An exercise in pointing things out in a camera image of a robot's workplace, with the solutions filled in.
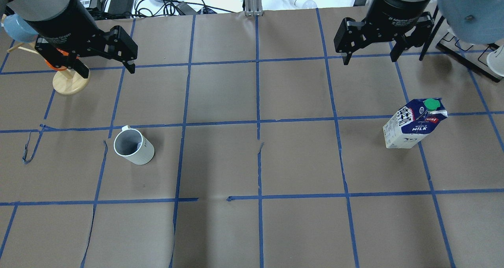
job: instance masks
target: green bottle cap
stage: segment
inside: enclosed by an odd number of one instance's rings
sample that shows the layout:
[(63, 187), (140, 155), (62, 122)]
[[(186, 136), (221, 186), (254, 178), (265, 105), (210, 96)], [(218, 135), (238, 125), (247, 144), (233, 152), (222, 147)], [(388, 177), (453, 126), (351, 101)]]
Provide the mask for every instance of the green bottle cap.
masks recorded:
[(437, 99), (426, 99), (423, 101), (423, 104), (430, 112), (437, 110), (441, 106), (441, 103)]

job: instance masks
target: wooden stick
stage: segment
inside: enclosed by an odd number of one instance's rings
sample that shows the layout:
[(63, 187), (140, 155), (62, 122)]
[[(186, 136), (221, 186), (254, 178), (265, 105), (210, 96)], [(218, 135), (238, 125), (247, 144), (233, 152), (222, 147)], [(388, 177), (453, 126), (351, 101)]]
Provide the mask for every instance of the wooden stick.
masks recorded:
[(21, 47), (23, 44), (25, 44), (25, 43), (24, 43), (24, 42), (17, 43), (17, 44), (15, 44), (13, 47), (11, 47), (11, 48), (7, 49), (7, 52), (11, 52), (11, 51), (13, 51), (13, 50), (15, 50), (15, 49), (18, 49), (18, 48), (19, 48), (19, 47)]
[(31, 52), (33, 54), (38, 54), (38, 52), (34, 51), (33, 49), (29, 49), (26, 47), (18, 47), (18, 49), (25, 50), (25, 51)]
[(69, 80), (74, 78), (74, 74), (72, 74), (72, 72), (70, 72), (69, 70), (63, 70), (58, 72), (61, 72), (61, 74), (63, 74), (63, 76), (65, 76)]

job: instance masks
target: wooden stand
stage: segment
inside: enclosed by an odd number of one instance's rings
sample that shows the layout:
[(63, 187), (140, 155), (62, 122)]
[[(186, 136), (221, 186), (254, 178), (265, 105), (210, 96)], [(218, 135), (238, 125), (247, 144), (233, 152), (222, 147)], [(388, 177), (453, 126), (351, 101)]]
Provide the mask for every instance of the wooden stand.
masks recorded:
[(84, 78), (79, 73), (70, 70), (58, 71), (52, 78), (52, 87), (62, 95), (80, 92), (88, 83), (89, 78)]
[[(36, 51), (34, 51), (32, 49), (23, 47), (23, 44), (25, 44), (25, 43), (24, 42), (18, 42), (13, 47), (7, 49), (7, 52), (11, 52), (11, 51), (16, 50), (16, 49), (21, 49), (21, 50), (25, 50), (25, 51), (31, 52), (33, 54), (38, 54), (38, 52), (36, 52)], [(35, 42), (30, 42), (30, 43), (28, 43), (28, 45), (30, 45), (33, 49), (35, 49)]]

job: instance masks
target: blue tape line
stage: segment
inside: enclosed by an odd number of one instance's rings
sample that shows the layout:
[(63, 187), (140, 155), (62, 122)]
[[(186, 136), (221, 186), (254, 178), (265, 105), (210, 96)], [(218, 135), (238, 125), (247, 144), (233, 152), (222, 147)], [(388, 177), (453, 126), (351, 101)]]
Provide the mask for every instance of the blue tape line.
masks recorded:
[[(11, 46), (9, 48), (14, 46), (14, 42), (15, 42), (15, 40), (13, 39), (11, 42)], [(5, 63), (7, 62), (7, 58), (9, 58), (9, 54), (10, 54), (9, 52), (7, 52), (7, 54), (5, 54), (4, 61), (2, 62), (2, 66), (0, 66), (0, 73), (4, 69)]]
[(138, 203), (169, 203), (175, 202), (176, 198), (160, 199), (131, 199), (131, 200), (98, 200), (97, 204), (138, 204)]
[(43, 125), (45, 132), (64, 132), (64, 131), (100, 131), (109, 130), (110, 127), (90, 127), (90, 128), (54, 128), (51, 126)]
[[(2, 202), (0, 206), (47, 206), (47, 205), (100, 205), (100, 204), (137, 204), (137, 203), (170, 203), (175, 198), (155, 199), (122, 199), (122, 200), (75, 200), (75, 201), (16, 201)], [(198, 198), (178, 198), (178, 202), (196, 202)]]
[(322, 20), (320, 18), (319, 9), (316, 8), (315, 11), (317, 12), (317, 20), (319, 22), (320, 36), (321, 36), (321, 40), (322, 40), (322, 48), (324, 50), (324, 61), (326, 63), (327, 83), (329, 86), (329, 95), (331, 97), (331, 107), (333, 108), (334, 126), (335, 126), (335, 130), (336, 130), (336, 139), (338, 141), (338, 155), (340, 158), (341, 176), (343, 179), (343, 187), (345, 189), (345, 195), (346, 195), (348, 225), (349, 225), (349, 229), (350, 229), (350, 237), (352, 240), (353, 258), (354, 258), (354, 262), (355, 262), (355, 267), (359, 268), (359, 257), (358, 257), (358, 252), (357, 252), (357, 243), (355, 240), (355, 230), (354, 230), (354, 226), (353, 226), (352, 208), (350, 205), (350, 196), (348, 195), (348, 184), (347, 184), (346, 178), (345, 178), (345, 169), (343, 166), (343, 157), (341, 154), (342, 146), (341, 146), (340, 128), (339, 128), (339, 123), (338, 123), (338, 114), (336, 112), (336, 106), (335, 106), (335, 102), (334, 102), (333, 84), (331, 82), (331, 72), (329, 69), (329, 60), (328, 60), (327, 50), (326, 50), (326, 40), (324, 38), (324, 30), (322, 28)]
[(427, 165), (427, 159), (425, 158), (425, 153), (423, 152), (422, 142), (418, 142), (418, 148), (420, 149), (420, 154), (422, 156), (423, 167), (425, 168), (425, 174), (427, 175), (427, 180), (429, 182), (430, 193), (432, 194), (432, 201), (434, 202), (434, 208), (436, 210), (437, 220), (439, 221), (439, 227), (441, 229), (441, 234), (443, 235), (443, 240), (445, 242), (446, 251), (448, 253), (448, 259), (450, 260), (450, 266), (452, 268), (455, 268), (455, 261), (453, 259), (450, 243), (448, 242), (448, 236), (446, 235), (443, 217), (441, 216), (441, 210), (439, 209), (439, 204), (437, 203), (437, 197), (434, 190), (434, 185), (431, 180), (429, 167)]
[[(498, 193), (504, 192), (504, 188), (484, 188), (484, 189), (454, 189), (454, 190), (435, 190), (436, 194), (467, 194), (467, 193)], [(411, 196), (411, 195), (430, 195), (431, 191), (392, 191), (392, 192), (355, 192), (355, 193), (317, 193), (317, 194), (278, 194), (263, 195), (262, 199), (302, 199), (302, 198), (342, 198), (350, 197), (376, 197), (376, 196)], [(256, 200), (257, 195), (229, 196), (228, 202), (235, 200)]]
[(187, 126), (207, 126), (207, 125), (228, 125), (228, 124), (256, 124), (256, 120), (242, 121), (218, 121), (218, 122), (191, 122), (186, 123)]
[(247, 196), (229, 196), (226, 201), (231, 202), (234, 200), (256, 200), (259, 199), (257, 195), (247, 195)]
[[(464, 51), (461, 52), (461, 55), (465, 58)], [(495, 132), (495, 135), (497, 136), (497, 140), (500, 144), (500, 149), (504, 152), (504, 143), (502, 142), (502, 138), (500, 136), (499, 130), (497, 129), (497, 125), (495, 124), (495, 121), (493, 120), (492, 114), (490, 112), (490, 108), (486, 104), (485, 98), (483, 97), (483, 93), (481, 92), (481, 89), (479, 88), (479, 85), (476, 81), (476, 78), (474, 78), (474, 74), (471, 69), (467, 68), (467, 71), (469, 72), (469, 76), (471, 76), (471, 80), (473, 81), (474, 87), (476, 88), (479, 98), (481, 99), (481, 103), (483, 103), (483, 106), (485, 108), (486, 114), (488, 115), (488, 118), (490, 119), (490, 123), (492, 124), (493, 131)]]
[(180, 127), (182, 126), (183, 123), (172, 123), (172, 124), (152, 124), (152, 125), (130, 125), (132, 128), (159, 128), (159, 127)]
[(38, 132), (38, 129), (0, 130), (0, 133), (25, 133), (25, 132)]
[(435, 192), (436, 194), (496, 193), (496, 192), (504, 192), (504, 188), (452, 189), (452, 190), (436, 190)]
[(133, 18), (133, 22), (131, 24), (130, 38), (133, 38), (133, 32), (135, 31), (135, 24), (137, 23), (137, 19)]
[(391, 118), (392, 115), (361, 115), (361, 116), (340, 116), (338, 120), (352, 120), (352, 119), (384, 119)]
[(107, 152), (108, 152), (107, 142), (105, 140), (103, 140), (103, 144), (105, 145), (105, 150), (103, 151), (103, 160), (101, 162), (100, 174), (98, 175), (98, 183), (96, 185), (95, 201), (98, 200), (98, 196), (100, 194), (101, 181), (103, 179), (103, 172), (105, 170), (105, 163), (107, 160)]
[(10, 205), (16, 206), (47, 206), (47, 205), (92, 205), (93, 200), (76, 200), (76, 201), (22, 201), (12, 202)]
[(2, 75), (11, 75), (11, 74), (40, 74), (40, 73), (56, 73), (56, 70), (36, 70), (36, 71), (2, 72)]
[[(175, 231), (177, 227), (177, 216), (178, 216), (178, 199), (180, 196), (180, 180), (182, 177), (182, 162), (184, 153), (184, 140), (185, 140), (185, 128), (187, 123), (187, 106), (189, 105), (189, 87), (191, 85), (191, 65), (193, 61), (193, 45), (194, 45), (194, 29), (196, 24), (196, 15), (193, 15), (193, 24), (191, 26), (191, 43), (189, 44), (189, 62), (187, 63), (187, 81), (185, 84), (185, 100), (184, 100), (184, 116), (182, 120), (182, 137), (180, 138), (180, 152), (178, 154), (178, 169), (177, 169), (177, 184), (175, 187), (175, 202), (173, 206), (173, 237), (175, 238)], [(173, 267), (173, 252), (171, 254), (169, 268)]]
[(124, 72), (125, 71), (126, 71), (126, 68), (122, 67), (121, 79), (119, 80), (119, 86), (117, 87), (117, 95), (115, 96), (114, 109), (112, 110), (112, 118), (110, 119), (110, 127), (108, 130), (108, 138), (109, 139), (112, 137), (112, 130), (113, 130), (113, 126), (114, 126), (115, 114), (117, 112), (117, 105), (119, 104), (119, 96), (121, 95), (122, 81), (124, 80)]
[[(261, 140), (261, 108), (259, 104), (260, 88), (259, 88), (259, 16), (255, 18), (256, 30), (256, 114), (257, 114), (257, 140)], [(258, 183), (258, 223), (259, 223), (259, 267), (264, 268), (264, 238), (263, 238), (263, 181), (261, 177), (261, 151), (263, 150), (264, 142), (261, 143), (259, 152), (257, 153), (257, 183)]]
[(430, 195), (430, 191), (362, 192), (362, 193), (349, 193), (349, 194), (351, 197), (410, 196), (410, 195)]
[(2, 258), (2, 254), (4, 253), (5, 244), (7, 243), (7, 238), (9, 237), (9, 233), (11, 232), (12, 222), (14, 221), (14, 216), (16, 215), (16, 211), (18, 210), (18, 206), (14, 206), (12, 210), (11, 219), (9, 220), (9, 224), (7, 225), (7, 230), (4, 234), (4, 240), (2, 241), (2, 246), (0, 247), (0, 259)]
[(137, 66), (135, 66), (135, 68), (173, 67), (173, 66), (187, 66), (187, 63), (168, 63), (168, 64), (137, 65)]
[[(470, 50), (466, 53), (477, 53), (484, 52), (484, 50)], [(444, 51), (431, 51), (427, 52), (427, 55), (437, 55), (437, 54), (448, 54)], [(405, 52), (403, 56), (419, 56), (419, 52)], [(352, 58), (368, 58), (368, 57), (383, 57), (389, 56), (389, 54), (355, 54)], [(230, 61), (209, 61), (209, 62), (195, 62), (192, 65), (218, 65), (218, 64), (234, 64), (234, 63), (252, 63), (252, 62), (272, 62), (272, 61), (297, 61), (297, 60), (320, 60), (324, 58), (335, 59), (342, 58), (342, 56), (315, 56), (315, 57), (302, 57), (302, 58), (269, 58), (269, 59), (255, 59), (255, 60), (230, 60)], [(150, 68), (150, 67), (172, 67), (172, 66), (187, 66), (187, 63), (168, 63), (168, 64), (149, 64), (149, 65), (137, 65), (135, 68)], [(122, 66), (112, 66), (112, 67), (91, 67), (90, 70), (114, 70), (121, 69)], [(14, 71), (14, 72), (1, 72), (0, 74), (36, 74), (36, 73), (55, 73), (54, 70), (36, 70), (36, 71)]]
[(334, 120), (334, 117), (262, 119), (261, 123), (299, 122), (299, 121), (332, 121), (332, 120)]
[(91, 227), (89, 229), (89, 234), (88, 234), (88, 244), (86, 245), (86, 250), (84, 251), (84, 256), (82, 257), (80, 268), (84, 268), (84, 265), (86, 263), (86, 257), (88, 256), (88, 250), (89, 250), (89, 245), (91, 243), (91, 233), (93, 232), (95, 215), (96, 215), (96, 204), (93, 205), (93, 216), (91, 217)]
[(259, 17), (256, 16), (256, 118), (257, 118), (257, 139), (261, 140), (261, 109), (259, 107)]
[[(390, 50), (392, 50), (392, 48), (393, 48), (392, 42), (389, 42), (389, 47), (390, 47)], [(399, 81), (401, 82), (401, 88), (403, 89), (404, 98), (406, 99), (406, 102), (409, 102), (408, 93), (406, 92), (406, 86), (404, 84), (403, 75), (401, 74), (401, 69), (399, 68), (399, 64), (396, 61), (396, 62), (394, 62), (394, 65), (396, 66), (397, 76), (399, 77)]]
[(44, 115), (44, 120), (47, 119), (47, 116), (49, 115), (49, 110), (51, 108), (51, 105), (52, 105), (52, 99), (54, 99), (54, 93), (56, 92), (56, 90), (52, 89), (52, 92), (51, 92), (51, 98), (49, 99), (49, 103), (47, 104), (47, 109), (45, 110), (45, 115)]
[(257, 184), (258, 184), (258, 217), (259, 217), (259, 266), (264, 268), (264, 238), (263, 238), (263, 180), (261, 168), (261, 152), (264, 142), (261, 143), (259, 153), (257, 153)]
[(232, 60), (232, 61), (210, 61), (210, 62), (194, 62), (192, 65), (219, 65), (219, 64), (240, 64), (240, 63), (253, 63), (256, 60)]
[[(390, 50), (392, 50), (393, 47), (392, 47), (391, 42), (389, 42), (389, 47), (390, 47)], [(408, 92), (406, 91), (406, 86), (404, 84), (403, 76), (401, 75), (401, 69), (400, 69), (397, 62), (394, 62), (394, 64), (396, 65), (397, 75), (399, 77), (399, 81), (400, 81), (401, 87), (403, 89), (404, 99), (408, 103), (409, 102)], [(452, 268), (455, 268), (455, 261), (453, 260), (452, 250), (450, 248), (450, 243), (448, 242), (448, 236), (446, 235), (443, 217), (441, 216), (441, 211), (439, 210), (439, 204), (437, 203), (437, 197), (436, 197), (436, 193), (434, 191), (434, 184), (432, 183), (432, 180), (431, 180), (429, 167), (427, 165), (427, 159), (425, 158), (425, 153), (423, 152), (422, 142), (418, 142), (418, 147), (420, 149), (420, 154), (422, 156), (423, 167), (425, 169), (425, 175), (427, 176), (427, 181), (429, 183), (430, 194), (432, 195), (432, 201), (434, 202), (434, 208), (436, 210), (437, 220), (439, 222), (439, 228), (441, 229), (441, 234), (443, 235), (443, 240), (445, 242), (445, 247), (446, 247), (446, 251), (448, 254), (448, 260), (450, 261), (450, 266)]]
[(298, 58), (270, 58), (270, 59), (257, 59), (260, 62), (278, 62), (278, 61), (299, 61), (299, 60), (321, 60), (323, 56), (315, 57), (298, 57)]
[(113, 67), (91, 67), (89, 70), (114, 70), (114, 69), (121, 69), (122, 66), (113, 66)]
[(40, 132), (38, 132), (38, 139), (37, 139), (37, 143), (35, 144), (35, 148), (33, 148), (33, 153), (30, 156), (30, 158), (27, 159), (26, 157), (27, 157), (27, 153), (28, 153), (28, 144), (30, 143), (31, 133), (32, 132), (30, 132), (30, 134), (28, 136), (28, 141), (25, 144), (25, 149), (24, 149), (23, 157), (22, 157), (23, 164), (29, 164), (33, 160), (33, 158), (35, 157), (35, 154), (37, 153), (38, 145), (40, 144), (40, 139), (42, 139), (42, 135), (44, 133), (44, 129), (42, 129), (42, 130), (40, 130)]
[(450, 116), (465, 116), (465, 115), (487, 115), (486, 112), (453, 112)]

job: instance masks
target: blue tape grid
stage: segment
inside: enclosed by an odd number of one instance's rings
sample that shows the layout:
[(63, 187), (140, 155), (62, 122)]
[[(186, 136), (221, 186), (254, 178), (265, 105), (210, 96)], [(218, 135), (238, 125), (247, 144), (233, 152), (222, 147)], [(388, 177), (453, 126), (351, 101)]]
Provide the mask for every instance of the blue tape grid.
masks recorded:
[[(331, 74), (330, 74), (330, 69), (329, 69), (329, 62), (328, 59), (333, 59), (333, 58), (342, 58), (341, 56), (328, 56), (327, 51), (326, 51), (326, 44), (325, 44), (325, 39), (324, 39), (324, 33), (322, 30), (322, 22), (319, 14), (319, 10), (316, 9), (317, 12), (317, 20), (319, 22), (319, 28), (320, 28), (320, 33), (321, 33), (321, 40), (322, 40), (322, 47), (324, 49), (324, 56), (315, 56), (315, 57), (306, 57), (306, 58), (272, 58), (272, 59), (259, 59), (259, 23), (258, 23), (258, 17), (255, 18), (256, 20), (256, 59), (255, 60), (234, 60), (234, 61), (210, 61), (210, 62), (203, 62), (203, 63), (192, 63), (191, 62), (191, 57), (192, 57), (192, 50), (193, 50), (193, 42), (194, 42), (194, 27), (195, 27), (195, 20), (196, 17), (193, 16), (193, 24), (192, 24), (192, 29), (191, 29), (191, 47), (189, 50), (189, 62), (188, 63), (172, 63), (172, 64), (160, 64), (160, 65), (137, 65), (137, 68), (146, 68), (146, 67), (170, 67), (170, 66), (187, 66), (188, 69), (188, 76), (187, 76), (187, 84), (186, 84), (186, 96), (185, 96), (185, 105), (184, 105), (184, 119), (183, 123), (179, 124), (166, 124), (166, 125), (135, 125), (133, 127), (135, 128), (153, 128), (153, 127), (182, 127), (182, 138), (181, 138), (181, 143), (180, 143), (180, 156), (179, 156), (179, 165), (178, 165), (178, 179), (177, 179), (177, 186), (176, 186), (176, 194), (175, 198), (162, 198), (162, 199), (134, 199), (134, 200), (98, 200), (99, 196), (99, 190), (101, 186), (101, 179), (103, 177), (103, 170), (104, 166), (106, 163), (106, 153), (107, 153), (107, 148), (105, 149), (104, 152), (104, 159), (102, 162), (102, 167), (100, 169), (100, 175), (98, 179), (98, 184), (97, 184), (97, 189), (96, 189), (96, 194), (95, 194), (95, 199), (94, 200), (77, 200), (77, 201), (42, 201), (42, 202), (0, 202), (0, 206), (13, 206), (13, 212), (11, 214), (11, 219), (9, 221), (9, 225), (7, 227), (7, 231), (5, 233), (4, 240), (2, 242), (2, 246), (0, 247), (0, 257), (2, 256), (3, 250), (5, 248), (5, 243), (7, 241), (9, 231), (11, 229), (12, 222), (14, 221), (14, 217), (16, 214), (16, 211), (19, 206), (27, 206), (27, 205), (93, 205), (93, 214), (95, 213), (96, 210), (96, 205), (98, 204), (126, 204), (126, 203), (153, 203), (153, 202), (174, 202), (174, 212), (173, 212), (173, 225), (174, 228), (176, 226), (176, 219), (177, 219), (177, 212), (178, 212), (178, 202), (193, 202), (197, 201), (198, 198), (179, 198), (180, 194), (180, 175), (182, 172), (182, 154), (183, 154), (183, 145), (184, 145), (184, 137), (185, 137), (185, 128), (186, 126), (205, 126), (205, 125), (228, 125), (228, 124), (257, 124), (258, 129), (258, 140), (260, 140), (260, 129), (261, 129), (261, 123), (285, 123), (285, 122), (296, 122), (296, 121), (329, 121), (333, 120), (335, 122), (335, 130), (336, 130), (336, 138), (338, 141), (338, 150), (339, 150), (339, 157), (340, 157), (340, 163), (341, 163), (341, 169), (342, 169), (342, 178), (343, 178), (343, 183), (344, 183), (344, 188), (345, 188), (345, 193), (328, 193), (328, 194), (285, 194), (285, 195), (262, 195), (262, 190), (261, 190), (261, 150), (259, 150), (258, 153), (258, 195), (255, 196), (230, 196), (228, 198), (228, 201), (232, 200), (255, 200), (257, 199), (259, 202), (259, 260), (261, 264), (261, 268), (264, 267), (263, 263), (263, 216), (262, 216), (262, 200), (263, 199), (286, 199), (286, 198), (339, 198), (339, 197), (344, 197), (347, 199), (347, 212), (348, 212), (348, 218), (349, 218), (349, 229), (351, 232), (351, 238), (352, 238), (352, 248), (354, 252), (354, 261), (355, 261), (355, 266), (359, 267), (358, 263), (358, 253), (357, 253), (357, 247), (356, 247), (356, 241), (355, 241), (355, 234), (354, 234), (354, 228), (353, 228), (353, 220), (352, 220), (352, 213), (351, 213), (351, 205), (350, 205), (350, 197), (363, 197), (363, 196), (407, 196), (407, 195), (432, 195), (434, 205), (436, 208), (436, 214), (439, 219), (439, 224), (441, 227), (441, 232), (443, 234), (443, 239), (445, 241), (445, 245), (447, 248), (448, 252), (448, 257), (450, 259), (450, 264), (452, 267), (455, 267), (455, 263), (452, 259), (452, 254), (450, 251), (450, 246), (448, 243), (448, 238), (446, 237), (446, 231), (443, 226), (443, 219), (441, 217), (441, 213), (439, 211), (439, 205), (437, 203), (437, 198), (436, 194), (464, 194), (464, 193), (493, 193), (493, 192), (504, 192), (504, 188), (490, 188), (490, 189), (460, 189), (460, 190), (444, 190), (444, 191), (439, 191), (435, 190), (434, 186), (432, 185), (432, 180), (430, 180), (430, 173), (428, 170), (428, 165), (427, 161), (425, 159), (425, 154), (423, 151), (423, 147), (421, 146), (421, 143), (419, 144), (419, 148), (421, 151), (421, 156), (422, 160), (424, 163), (426, 175), (430, 184), (430, 191), (406, 191), (406, 192), (362, 192), (362, 193), (349, 193), (348, 192), (348, 185), (345, 180), (345, 173), (344, 173), (344, 166), (343, 166), (343, 161), (341, 158), (341, 152), (342, 152), (342, 146), (341, 146), (341, 139), (340, 139), (340, 134), (339, 134), (339, 125), (338, 121), (340, 120), (346, 120), (346, 119), (387, 119), (390, 118), (391, 115), (362, 115), (362, 116), (353, 116), (353, 117), (338, 117), (337, 116), (337, 110), (335, 108), (335, 102), (334, 102), (334, 94), (332, 91), (332, 83), (331, 83)], [(133, 20), (132, 24), (132, 30), (130, 35), (133, 36), (133, 31), (135, 28), (135, 20)], [(482, 52), (482, 50), (470, 50), (470, 51), (459, 51), (459, 53), (464, 56), (465, 53), (474, 53), (474, 52)], [(436, 55), (436, 54), (446, 54), (445, 52), (442, 51), (434, 51), (434, 52), (427, 52), (427, 54), (431, 55)], [(419, 52), (406, 52), (403, 54), (404, 56), (419, 56)], [(2, 62), (2, 66), (0, 67), (0, 74), (36, 74), (36, 73), (52, 73), (55, 72), (53, 70), (40, 70), (40, 71), (18, 71), (18, 72), (3, 72), (3, 68), (7, 62), (9, 54), (7, 54)], [(367, 58), (367, 57), (379, 57), (379, 56), (389, 56), (389, 54), (362, 54), (362, 55), (355, 55), (353, 57), (355, 58)], [(333, 108), (333, 117), (315, 117), (315, 118), (305, 118), (305, 119), (261, 119), (260, 118), (260, 110), (259, 110), (259, 64), (260, 62), (271, 62), (271, 61), (295, 61), (295, 60), (324, 60), (326, 63), (326, 73), (328, 77), (328, 84), (329, 84), (329, 90), (330, 90), (330, 97), (331, 97), (331, 105)], [(218, 122), (208, 122), (208, 123), (187, 123), (187, 103), (189, 99), (189, 83), (190, 83), (190, 74), (191, 74), (191, 65), (217, 65), (217, 64), (228, 64), (228, 63), (256, 63), (256, 87), (257, 87), (257, 120), (255, 121), (218, 121)], [(401, 83), (401, 87), (403, 90), (403, 94), (405, 96), (406, 101), (409, 101), (406, 87), (404, 85), (404, 81), (402, 79), (401, 71), (398, 66), (398, 63), (395, 63), (396, 65), (396, 70), (398, 72), (398, 77)], [(122, 87), (122, 82), (124, 80), (124, 73), (125, 73), (125, 68), (124, 67), (93, 67), (90, 68), (91, 70), (113, 70), (113, 69), (121, 69), (121, 77), (119, 80), (119, 85), (117, 89), (117, 95), (115, 99), (115, 106), (112, 112), (112, 117), (111, 117), (111, 123), (110, 126), (107, 127), (96, 127), (96, 128), (52, 128), (46, 125), (41, 125), (41, 130), (37, 129), (20, 129), (20, 130), (0, 130), (0, 133), (23, 133), (23, 132), (39, 132), (39, 138), (37, 141), (37, 144), (35, 146), (33, 155), (36, 153), (36, 149), (38, 147), (38, 144), (40, 142), (40, 139), (43, 135), (43, 132), (57, 132), (57, 131), (97, 131), (97, 130), (109, 130), (109, 138), (111, 137), (112, 130), (121, 128), (121, 126), (114, 126), (113, 122), (115, 119), (115, 114), (117, 112), (117, 105), (119, 104), (119, 96), (121, 92), (121, 87)], [(459, 115), (488, 115), (491, 124), (493, 125), (493, 128), (495, 130), (495, 134), (497, 136), (497, 139), (501, 145), (502, 150), (504, 151), (504, 144), (502, 142), (502, 139), (500, 137), (500, 134), (498, 132), (498, 129), (495, 125), (495, 122), (493, 120), (492, 115), (501, 115), (504, 114), (504, 111), (497, 111), (497, 112), (491, 112), (484, 100), (484, 96), (481, 93), (481, 90), (477, 84), (477, 81), (474, 78), (474, 75), (471, 70), (468, 69), (468, 72), (471, 76), (471, 79), (475, 85), (475, 88), (481, 98), (481, 101), (484, 105), (485, 112), (456, 112), (452, 113), (450, 115), (452, 116), (459, 116)], [(54, 90), (50, 96), (49, 103), (47, 105), (47, 109), (45, 112), (45, 115), (43, 119), (47, 119), (47, 116), (49, 114), (50, 107), (52, 105), (52, 101), (54, 99)]]
[[(389, 42), (389, 47), (390, 47), (390, 50), (392, 50), (392, 43), (391, 42)], [(404, 99), (406, 102), (409, 102), (408, 92), (406, 91), (406, 86), (404, 84), (404, 80), (403, 80), (403, 76), (401, 74), (401, 69), (399, 67), (399, 64), (397, 62), (394, 62), (394, 65), (396, 66), (397, 75), (398, 75), (399, 81), (401, 82), (401, 87), (403, 89)], [(425, 174), (427, 176), (427, 181), (429, 183), (430, 193), (432, 195), (432, 201), (434, 202), (434, 209), (436, 210), (437, 220), (439, 222), (439, 227), (441, 229), (441, 234), (443, 236), (443, 241), (445, 243), (446, 251), (448, 254), (448, 260), (450, 261), (450, 266), (452, 268), (455, 268), (455, 261), (453, 260), (452, 250), (450, 248), (448, 236), (446, 235), (443, 217), (441, 216), (441, 210), (439, 209), (439, 204), (437, 203), (436, 192), (434, 190), (434, 184), (432, 183), (432, 179), (430, 176), (429, 166), (427, 164), (427, 159), (425, 158), (425, 153), (423, 151), (422, 142), (418, 142), (418, 148), (419, 148), (420, 154), (422, 156), (423, 167), (425, 169)]]
[[(261, 108), (260, 108), (260, 88), (259, 88), (259, 16), (256, 15), (256, 107), (257, 107), (257, 140), (261, 140)], [(259, 268), (264, 268), (264, 238), (263, 238), (263, 181), (261, 170), (261, 151), (264, 142), (261, 143), (259, 153), (257, 153), (257, 184), (258, 184), (258, 218), (259, 218)]]
[(346, 198), (346, 205), (347, 205), (347, 214), (348, 214), (348, 224), (349, 224), (349, 229), (350, 229), (350, 238), (352, 241), (352, 249), (353, 249), (353, 258), (355, 262), (355, 267), (359, 268), (359, 257), (358, 257), (358, 252), (357, 252), (357, 243), (355, 241), (355, 231), (353, 227), (353, 217), (352, 217), (352, 207), (350, 205), (350, 196), (348, 194), (348, 184), (346, 182), (345, 178), (345, 167), (343, 166), (343, 156), (342, 156), (342, 145), (341, 145), (341, 136), (340, 136), (340, 127), (338, 123), (338, 112), (336, 110), (335, 106), (335, 100), (334, 100), (334, 94), (333, 94), (333, 83), (331, 82), (331, 70), (329, 68), (329, 60), (327, 56), (327, 50), (326, 50), (326, 40), (324, 38), (324, 30), (322, 28), (322, 20), (320, 19), (320, 13), (319, 9), (315, 9), (317, 12), (317, 20), (319, 22), (319, 29), (320, 29), (320, 35), (322, 38), (322, 48), (324, 49), (324, 61), (326, 63), (326, 74), (327, 74), (327, 83), (329, 85), (329, 95), (331, 97), (331, 107), (333, 108), (333, 119), (334, 119), (334, 126), (335, 126), (335, 132), (336, 132), (336, 140), (338, 142), (338, 155), (340, 158), (340, 166), (341, 166), (341, 175), (343, 178), (343, 187), (345, 190), (345, 198)]
[[(187, 64), (187, 81), (185, 84), (185, 101), (184, 101), (184, 116), (182, 120), (182, 137), (180, 139), (180, 153), (178, 155), (178, 171), (177, 171), (177, 185), (175, 189), (175, 203), (173, 208), (173, 237), (176, 236), (177, 227), (177, 214), (178, 214), (178, 198), (180, 195), (180, 178), (182, 175), (182, 157), (184, 152), (185, 128), (187, 126), (187, 105), (189, 104), (189, 86), (191, 84), (191, 63), (193, 61), (193, 44), (194, 44), (194, 27), (196, 24), (196, 15), (193, 15), (193, 24), (191, 27), (191, 44), (189, 46), (189, 63)], [(175, 241), (173, 243), (173, 250), (175, 251)], [(171, 254), (169, 268), (173, 267), (173, 253)]]

